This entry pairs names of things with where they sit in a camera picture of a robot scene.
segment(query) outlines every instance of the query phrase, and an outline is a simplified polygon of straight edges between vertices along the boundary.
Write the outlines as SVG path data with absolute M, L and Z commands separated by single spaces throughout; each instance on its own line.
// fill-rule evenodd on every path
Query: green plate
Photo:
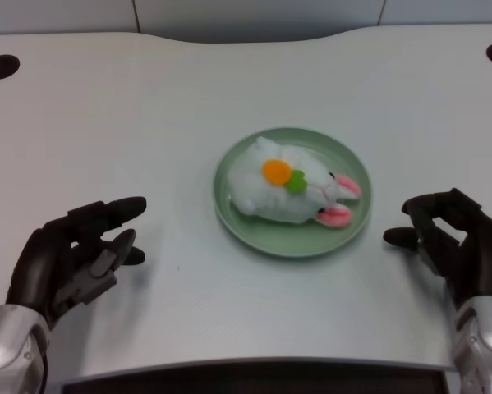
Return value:
M 315 221 L 288 224 L 238 212 L 229 198 L 228 169 L 235 158 L 260 136 L 279 144 L 306 148 L 331 172 L 348 175 L 357 182 L 361 187 L 361 198 L 346 204 L 352 210 L 352 224 L 344 228 L 330 228 Z M 361 160 L 340 142 L 317 131 L 279 127 L 250 135 L 228 150 L 214 174 L 213 198 L 222 222 L 249 246 L 282 257 L 310 257 L 337 249 L 363 228 L 370 216 L 371 183 Z

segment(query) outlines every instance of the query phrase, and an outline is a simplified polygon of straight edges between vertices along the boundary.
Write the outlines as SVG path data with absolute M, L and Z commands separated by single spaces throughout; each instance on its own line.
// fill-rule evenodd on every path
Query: plush bunny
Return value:
M 259 137 L 228 173 L 231 201 L 245 215 L 278 222 L 314 219 L 330 227 L 350 224 L 352 212 L 338 199 L 358 199 L 359 186 L 334 175 L 305 149 Z

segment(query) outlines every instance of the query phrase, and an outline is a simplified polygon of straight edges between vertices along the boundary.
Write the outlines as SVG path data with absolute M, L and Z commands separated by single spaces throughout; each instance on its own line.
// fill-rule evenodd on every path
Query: robotic hand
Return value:
M 413 228 L 393 228 L 384 240 L 417 250 L 432 270 L 446 278 L 458 309 L 453 360 L 462 393 L 492 394 L 492 219 L 457 189 L 409 199 L 402 211 Z M 441 218 L 467 237 L 459 244 L 433 222 Z
M 116 284 L 121 265 L 145 261 L 132 246 L 134 230 L 113 241 L 101 236 L 146 209 L 143 197 L 99 201 L 74 209 L 34 231 L 0 305 L 0 393 L 44 391 L 50 331 L 72 307 L 89 304 Z

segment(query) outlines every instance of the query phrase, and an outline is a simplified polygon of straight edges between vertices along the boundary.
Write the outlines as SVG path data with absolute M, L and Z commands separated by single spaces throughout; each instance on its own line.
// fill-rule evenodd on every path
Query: wall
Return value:
M 492 0 L 0 0 L 0 34 L 141 31 L 221 43 L 419 23 L 492 23 Z

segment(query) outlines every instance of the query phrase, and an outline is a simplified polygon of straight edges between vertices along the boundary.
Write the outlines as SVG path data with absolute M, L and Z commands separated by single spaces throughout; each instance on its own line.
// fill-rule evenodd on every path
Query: white table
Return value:
M 149 207 L 131 226 L 148 260 L 59 323 L 51 382 L 242 357 L 451 369 L 442 279 L 381 239 L 409 223 L 406 199 L 452 186 L 492 216 L 490 44 L 492 25 L 279 44 L 0 36 L 0 54 L 21 60 L 0 80 L 0 303 L 36 227 L 143 195 Z M 328 133 L 369 170 L 370 223 L 335 254 L 274 260 L 216 218 L 218 160 L 275 126 Z

